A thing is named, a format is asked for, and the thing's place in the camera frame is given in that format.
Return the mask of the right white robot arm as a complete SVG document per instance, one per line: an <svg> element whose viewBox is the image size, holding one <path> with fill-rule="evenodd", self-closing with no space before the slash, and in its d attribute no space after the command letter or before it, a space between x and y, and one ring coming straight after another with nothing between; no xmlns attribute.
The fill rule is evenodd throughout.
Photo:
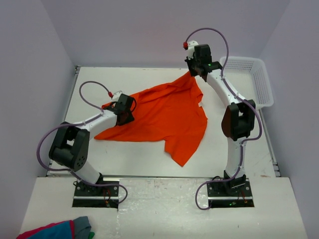
<svg viewBox="0 0 319 239"><path fill-rule="evenodd" d="M227 193L245 185L244 168L245 140L250 136L255 123L255 102L245 98L234 88L224 75L224 66L213 62L210 47L196 41L184 42L187 51L185 62L192 76L200 76L211 86L225 106L221 122L227 137L228 159L222 184Z"/></svg>

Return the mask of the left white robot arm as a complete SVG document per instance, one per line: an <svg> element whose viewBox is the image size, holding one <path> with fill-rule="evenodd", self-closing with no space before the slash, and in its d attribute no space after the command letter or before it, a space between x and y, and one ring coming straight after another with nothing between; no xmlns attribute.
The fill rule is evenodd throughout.
<svg viewBox="0 0 319 239"><path fill-rule="evenodd" d="M88 162L90 141L106 129L133 122L137 101L118 93L115 99L100 108L100 112L82 122L62 123L55 135L48 156L64 166L74 177L91 187L119 187L119 184L104 184L102 174Z"/></svg>

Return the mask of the orange t shirt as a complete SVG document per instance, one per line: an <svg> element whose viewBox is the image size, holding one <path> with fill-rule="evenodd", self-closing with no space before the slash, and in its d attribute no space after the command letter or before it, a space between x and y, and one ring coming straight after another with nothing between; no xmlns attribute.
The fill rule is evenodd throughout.
<svg viewBox="0 0 319 239"><path fill-rule="evenodd" d="M164 151L184 166L198 149L207 128L199 105L203 93L189 72L173 82L132 95L137 101L134 121L99 133L95 140L123 142L165 141Z"/></svg>

